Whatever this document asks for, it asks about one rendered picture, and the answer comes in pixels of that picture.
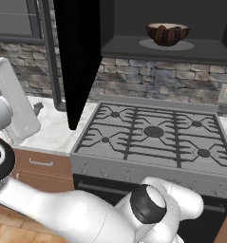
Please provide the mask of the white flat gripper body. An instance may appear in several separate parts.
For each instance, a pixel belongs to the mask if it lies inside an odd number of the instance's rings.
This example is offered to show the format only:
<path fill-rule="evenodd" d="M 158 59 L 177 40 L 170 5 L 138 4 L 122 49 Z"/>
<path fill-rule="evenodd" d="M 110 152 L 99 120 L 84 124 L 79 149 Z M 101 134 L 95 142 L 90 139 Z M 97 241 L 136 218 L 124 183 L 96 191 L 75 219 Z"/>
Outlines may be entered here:
<path fill-rule="evenodd" d="M 41 124 L 7 58 L 0 57 L 0 131 L 19 145 Z"/>

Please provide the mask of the black microwave door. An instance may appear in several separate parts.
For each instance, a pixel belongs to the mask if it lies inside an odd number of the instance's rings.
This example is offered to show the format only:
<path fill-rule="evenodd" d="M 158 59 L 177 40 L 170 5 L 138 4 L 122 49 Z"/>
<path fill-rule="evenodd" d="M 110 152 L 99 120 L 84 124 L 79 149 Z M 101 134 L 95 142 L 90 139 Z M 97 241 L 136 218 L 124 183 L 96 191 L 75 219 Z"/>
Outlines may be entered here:
<path fill-rule="evenodd" d="M 77 128 L 103 59 L 100 0 L 38 0 L 54 106 Z"/>

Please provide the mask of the brown wooden cupboard door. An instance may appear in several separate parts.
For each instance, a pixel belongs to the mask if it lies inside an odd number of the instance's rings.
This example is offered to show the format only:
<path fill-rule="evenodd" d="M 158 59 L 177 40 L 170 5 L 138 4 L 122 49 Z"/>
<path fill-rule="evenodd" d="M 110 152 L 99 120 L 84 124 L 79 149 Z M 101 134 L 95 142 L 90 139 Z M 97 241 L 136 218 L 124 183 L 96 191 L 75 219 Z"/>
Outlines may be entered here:
<path fill-rule="evenodd" d="M 32 186 L 35 189 L 41 190 L 43 192 L 48 192 L 48 193 L 62 193 L 62 192 L 67 192 L 67 191 L 72 191 L 73 186 L 65 183 L 65 182 L 46 182 L 43 180 L 32 180 L 28 181 L 25 180 L 25 183 L 29 186 Z"/>

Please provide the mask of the black oven door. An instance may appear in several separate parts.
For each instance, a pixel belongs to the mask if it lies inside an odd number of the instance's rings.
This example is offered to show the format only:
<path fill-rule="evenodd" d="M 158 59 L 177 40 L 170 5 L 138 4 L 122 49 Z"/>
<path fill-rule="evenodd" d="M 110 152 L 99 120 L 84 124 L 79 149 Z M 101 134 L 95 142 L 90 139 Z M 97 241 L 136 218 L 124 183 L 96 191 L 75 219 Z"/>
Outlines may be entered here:
<path fill-rule="evenodd" d="M 112 179 L 73 175 L 74 188 L 84 190 L 116 205 L 124 196 L 134 190 L 134 183 Z M 184 220 L 180 223 L 178 234 L 184 243 L 225 243 L 219 231 L 227 217 L 227 199 L 202 196 L 204 211 L 196 220 Z"/>

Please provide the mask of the brown striped bowl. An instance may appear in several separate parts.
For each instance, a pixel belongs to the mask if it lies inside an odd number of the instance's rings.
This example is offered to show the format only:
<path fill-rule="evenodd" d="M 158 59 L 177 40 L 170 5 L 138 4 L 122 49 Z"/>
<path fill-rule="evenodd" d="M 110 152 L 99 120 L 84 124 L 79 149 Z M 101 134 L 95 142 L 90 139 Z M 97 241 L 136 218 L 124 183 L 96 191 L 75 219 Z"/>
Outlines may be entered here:
<path fill-rule="evenodd" d="M 166 26 L 168 29 L 159 29 L 160 25 Z M 181 29 L 170 29 L 179 26 Z M 151 23 L 146 25 L 147 35 L 159 46 L 170 47 L 177 42 L 185 39 L 190 32 L 190 28 L 182 24 L 171 23 Z"/>

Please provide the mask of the grey microwave turntable plate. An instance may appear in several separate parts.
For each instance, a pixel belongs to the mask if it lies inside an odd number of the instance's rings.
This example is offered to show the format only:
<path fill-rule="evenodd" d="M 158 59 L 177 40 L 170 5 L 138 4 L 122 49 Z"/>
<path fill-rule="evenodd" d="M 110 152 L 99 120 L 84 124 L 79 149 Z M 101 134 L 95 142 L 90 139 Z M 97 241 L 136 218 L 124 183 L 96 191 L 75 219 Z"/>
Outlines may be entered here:
<path fill-rule="evenodd" d="M 175 45 L 170 47 L 164 47 L 157 45 L 152 39 L 145 39 L 139 41 L 142 47 L 147 47 L 156 50 L 167 50 L 167 51 L 183 51 L 193 49 L 195 46 L 189 42 L 179 41 Z"/>

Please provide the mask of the dark grey microwave oven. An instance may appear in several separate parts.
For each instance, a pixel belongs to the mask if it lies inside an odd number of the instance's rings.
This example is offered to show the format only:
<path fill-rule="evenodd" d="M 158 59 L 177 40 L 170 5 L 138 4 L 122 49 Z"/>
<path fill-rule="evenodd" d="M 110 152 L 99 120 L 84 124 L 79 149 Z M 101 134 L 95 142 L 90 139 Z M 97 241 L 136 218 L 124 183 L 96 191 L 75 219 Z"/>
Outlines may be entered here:
<path fill-rule="evenodd" d="M 227 0 L 100 0 L 101 53 L 108 58 L 227 65 Z M 142 47 L 146 25 L 182 24 L 190 32 L 183 51 Z"/>

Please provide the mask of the brown wooden drawer front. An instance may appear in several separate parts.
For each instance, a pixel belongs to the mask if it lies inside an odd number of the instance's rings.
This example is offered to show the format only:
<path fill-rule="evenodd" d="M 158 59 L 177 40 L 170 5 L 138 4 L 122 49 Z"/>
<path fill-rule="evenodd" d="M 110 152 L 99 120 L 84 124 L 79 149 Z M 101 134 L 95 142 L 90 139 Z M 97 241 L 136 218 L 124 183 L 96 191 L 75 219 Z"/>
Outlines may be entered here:
<path fill-rule="evenodd" d="M 15 150 L 15 156 L 16 170 L 18 177 L 22 181 L 49 179 L 52 181 L 62 181 L 69 184 L 73 182 L 69 157 L 20 149 Z M 30 164 L 28 161 L 29 159 L 41 162 L 53 161 L 54 164 L 52 167 L 40 166 Z"/>

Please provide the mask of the grey gas hob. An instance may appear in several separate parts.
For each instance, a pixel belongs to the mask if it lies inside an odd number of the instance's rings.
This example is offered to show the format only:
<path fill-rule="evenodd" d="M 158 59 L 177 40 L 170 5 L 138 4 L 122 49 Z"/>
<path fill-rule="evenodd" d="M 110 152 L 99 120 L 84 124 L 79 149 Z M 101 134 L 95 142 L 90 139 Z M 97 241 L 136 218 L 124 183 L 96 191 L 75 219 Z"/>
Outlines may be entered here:
<path fill-rule="evenodd" d="M 70 157 L 78 175 L 130 183 L 162 178 L 227 198 L 227 136 L 210 107 L 100 102 Z"/>

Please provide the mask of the dark grey window frame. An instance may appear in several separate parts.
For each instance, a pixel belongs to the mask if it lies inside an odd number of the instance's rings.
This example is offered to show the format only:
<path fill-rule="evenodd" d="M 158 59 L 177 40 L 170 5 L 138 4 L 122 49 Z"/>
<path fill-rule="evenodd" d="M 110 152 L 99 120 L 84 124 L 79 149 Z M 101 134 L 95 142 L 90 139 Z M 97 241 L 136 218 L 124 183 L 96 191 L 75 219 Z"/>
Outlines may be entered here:
<path fill-rule="evenodd" d="M 0 42 L 43 43 L 37 0 L 0 0 Z"/>

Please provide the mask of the white wall socket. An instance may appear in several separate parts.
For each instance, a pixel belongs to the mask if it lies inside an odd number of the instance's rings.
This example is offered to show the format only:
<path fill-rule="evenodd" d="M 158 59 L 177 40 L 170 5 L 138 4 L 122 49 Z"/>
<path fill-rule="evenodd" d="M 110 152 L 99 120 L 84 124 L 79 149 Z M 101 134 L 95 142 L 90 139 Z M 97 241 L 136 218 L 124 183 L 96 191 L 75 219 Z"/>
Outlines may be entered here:
<path fill-rule="evenodd" d="M 227 104 L 227 84 L 224 84 L 220 89 L 218 103 Z"/>

